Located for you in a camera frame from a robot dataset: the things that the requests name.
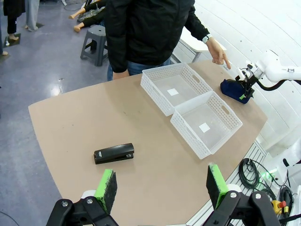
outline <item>white square sticker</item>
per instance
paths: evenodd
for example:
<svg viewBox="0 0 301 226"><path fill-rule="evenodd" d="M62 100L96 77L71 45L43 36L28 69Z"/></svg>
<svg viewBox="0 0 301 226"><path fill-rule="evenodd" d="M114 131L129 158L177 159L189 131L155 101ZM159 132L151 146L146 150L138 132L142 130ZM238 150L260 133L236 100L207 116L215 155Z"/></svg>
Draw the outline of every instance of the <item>white square sticker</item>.
<svg viewBox="0 0 301 226"><path fill-rule="evenodd" d="M171 96L174 96L174 95L179 94L178 91L177 91L176 89L169 89L169 90L168 90L168 93L169 93Z"/></svg>
<svg viewBox="0 0 301 226"><path fill-rule="evenodd" d="M206 133L208 130L210 130L210 127L207 125L207 123L203 123L199 126L199 128L203 131L203 133Z"/></svg>

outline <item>bare foot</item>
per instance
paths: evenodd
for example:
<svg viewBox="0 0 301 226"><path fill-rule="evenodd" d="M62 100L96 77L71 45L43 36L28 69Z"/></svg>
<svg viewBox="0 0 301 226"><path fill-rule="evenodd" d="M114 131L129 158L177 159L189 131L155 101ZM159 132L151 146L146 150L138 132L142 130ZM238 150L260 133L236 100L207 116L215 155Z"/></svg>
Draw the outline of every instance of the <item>bare foot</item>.
<svg viewBox="0 0 301 226"><path fill-rule="evenodd" d="M74 29L76 32L80 32L80 27L74 26L73 29Z"/></svg>
<svg viewBox="0 0 301 226"><path fill-rule="evenodd" d="M70 15L68 18L73 20L73 19L75 18L75 15L72 14L72 15Z"/></svg>
<svg viewBox="0 0 301 226"><path fill-rule="evenodd" d="M16 37L15 34L8 34L8 38L14 41L17 41L19 39L19 37Z"/></svg>
<svg viewBox="0 0 301 226"><path fill-rule="evenodd" d="M7 55L8 55L8 52L3 51L2 56L7 56Z"/></svg>

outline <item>gray pants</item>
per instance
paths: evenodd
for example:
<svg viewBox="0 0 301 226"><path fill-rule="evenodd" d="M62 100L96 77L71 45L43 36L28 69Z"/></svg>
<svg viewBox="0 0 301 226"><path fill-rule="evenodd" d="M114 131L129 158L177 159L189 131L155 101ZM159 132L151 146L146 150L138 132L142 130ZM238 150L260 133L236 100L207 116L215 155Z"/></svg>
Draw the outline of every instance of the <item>gray pants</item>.
<svg viewBox="0 0 301 226"><path fill-rule="evenodd" d="M30 32L35 32L37 27L40 0L25 0L26 25Z"/></svg>
<svg viewBox="0 0 301 226"><path fill-rule="evenodd" d="M2 34L1 34L1 13L0 13L0 56L3 53L3 42L2 42Z"/></svg>

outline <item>hand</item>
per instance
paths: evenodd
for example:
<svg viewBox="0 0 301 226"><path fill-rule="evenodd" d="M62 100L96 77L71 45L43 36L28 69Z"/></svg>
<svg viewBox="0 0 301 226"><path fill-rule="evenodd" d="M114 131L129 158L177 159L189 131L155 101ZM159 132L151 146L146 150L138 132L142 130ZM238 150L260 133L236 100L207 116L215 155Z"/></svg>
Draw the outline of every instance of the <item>hand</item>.
<svg viewBox="0 0 301 226"><path fill-rule="evenodd" d="M224 50L221 48L221 46L217 43L217 41L211 37L206 42L206 45L208 46L208 50L212 56L212 62L217 65L223 65L224 61L226 62L226 65L229 69L231 69L230 62L227 58L227 55L225 54Z"/></svg>
<svg viewBox="0 0 301 226"><path fill-rule="evenodd" d="M127 76L130 76L130 74L128 73L128 70L126 70L125 72L121 72L121 73L113 72L113 80L125 78Z"/></svg>

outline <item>jacket sleeve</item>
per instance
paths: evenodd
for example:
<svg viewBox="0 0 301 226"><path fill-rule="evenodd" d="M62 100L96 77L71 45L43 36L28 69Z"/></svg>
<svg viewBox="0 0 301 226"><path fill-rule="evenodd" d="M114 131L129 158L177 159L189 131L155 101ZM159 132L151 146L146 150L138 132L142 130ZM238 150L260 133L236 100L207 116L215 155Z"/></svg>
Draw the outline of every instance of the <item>jacket sleeve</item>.
<svg viewBox="0 0 301 226"><path fill-rule="evenodd" d="M116 73L127 69L127 7L133 0L108 0L104 19L108 57Z"/></svg>
<svg viewBox="0 0 301 226"><path fill-rule="evenodd" d="M202 40L206 35L209 34L207 28L202 25L198 17L195 15L196 9L192 5L188 14L188 18L185 27L190 31L191 35L198 40Z"/></svg>

